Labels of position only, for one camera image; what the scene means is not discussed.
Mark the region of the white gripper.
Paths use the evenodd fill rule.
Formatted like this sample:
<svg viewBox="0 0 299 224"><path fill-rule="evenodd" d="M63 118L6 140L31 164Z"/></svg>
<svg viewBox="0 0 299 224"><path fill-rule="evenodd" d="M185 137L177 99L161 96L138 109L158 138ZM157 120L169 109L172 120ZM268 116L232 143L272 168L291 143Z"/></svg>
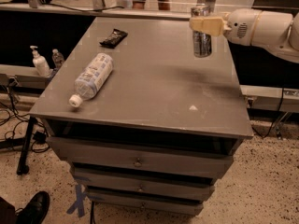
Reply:
<svg viewBox="0 0 299 224"><path fill-rule="evenodd" d="M190 28L212 36L223 35L234 44L249 46L261 10L241 8L231 12L226 20L220 16L191 17Z"/></svg>

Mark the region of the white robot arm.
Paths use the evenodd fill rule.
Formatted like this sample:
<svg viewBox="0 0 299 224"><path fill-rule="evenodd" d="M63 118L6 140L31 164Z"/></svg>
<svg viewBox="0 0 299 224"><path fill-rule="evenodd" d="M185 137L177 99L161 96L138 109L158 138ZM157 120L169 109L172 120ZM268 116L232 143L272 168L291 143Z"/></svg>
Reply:
<svg viewBox="0 0 299 224"><path fill-rule="evenodd" d="M270 54L299 63L299 16L240 8L232 12L190 18L196 32L224 35L231 43L265 49Z"/></svg>

